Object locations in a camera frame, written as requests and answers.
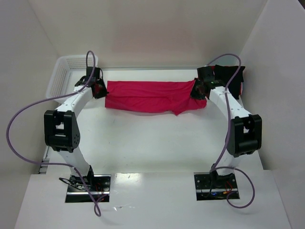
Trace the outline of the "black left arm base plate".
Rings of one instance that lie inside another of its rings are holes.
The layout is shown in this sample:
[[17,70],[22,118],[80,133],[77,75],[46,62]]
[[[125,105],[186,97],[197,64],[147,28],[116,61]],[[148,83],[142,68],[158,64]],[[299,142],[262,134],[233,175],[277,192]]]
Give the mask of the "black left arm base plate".
[[[97,202],[109,202],[111,175],[95,175],[95,183],[91,185],[86,182],[93,198]],[[60,177],[59,180],[68,185],[66,193],[66,203],[86,203],[92,202],[84,184],[80,179],[70,176],[69,179]]]

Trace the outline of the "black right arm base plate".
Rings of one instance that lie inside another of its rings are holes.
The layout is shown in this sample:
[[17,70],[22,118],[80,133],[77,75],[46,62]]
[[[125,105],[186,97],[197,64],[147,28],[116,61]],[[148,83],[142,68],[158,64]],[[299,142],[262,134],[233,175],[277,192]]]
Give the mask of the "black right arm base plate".
[[197,201],[239,199],[234,173],[225,176],[218,173],[194,173]]

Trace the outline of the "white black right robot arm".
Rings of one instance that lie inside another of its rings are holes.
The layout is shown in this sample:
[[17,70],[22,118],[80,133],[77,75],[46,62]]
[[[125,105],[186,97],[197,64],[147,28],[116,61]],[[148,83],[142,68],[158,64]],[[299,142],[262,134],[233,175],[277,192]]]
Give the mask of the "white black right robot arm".
[[250,155],[262,146],[262,118],[251,114],[239,103],[244,66],[204,66],[197,68],[190,96],[215,104],[228,121],[225,148],[212,165],[210,181],[219,186],[238,166],[243,155]]

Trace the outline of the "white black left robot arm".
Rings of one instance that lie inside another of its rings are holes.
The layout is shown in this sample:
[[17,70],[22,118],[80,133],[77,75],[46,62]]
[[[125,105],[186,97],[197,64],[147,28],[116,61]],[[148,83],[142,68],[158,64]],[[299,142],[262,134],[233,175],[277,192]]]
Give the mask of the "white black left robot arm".
[[81,183],[83,179],[87,186],[95,185],[93,169],[79,148],[81,134],[77,117],[92,98],[103,98],[107,94],[101,68],[87,67],[86,75],[75,84],[73,95],[57,109],[44,114],[45,143],[71,165],[71,184]]

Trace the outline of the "crimson red t shirt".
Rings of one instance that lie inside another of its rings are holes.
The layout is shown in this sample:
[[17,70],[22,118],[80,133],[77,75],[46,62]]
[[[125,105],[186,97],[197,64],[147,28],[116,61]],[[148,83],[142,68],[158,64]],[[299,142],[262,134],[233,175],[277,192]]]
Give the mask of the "crimson red t shirt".
[[172,112],[203,109],[206,99],[194,99],[191,91],[195,80],[187,82],[108,81],[105,107],[140,113]]

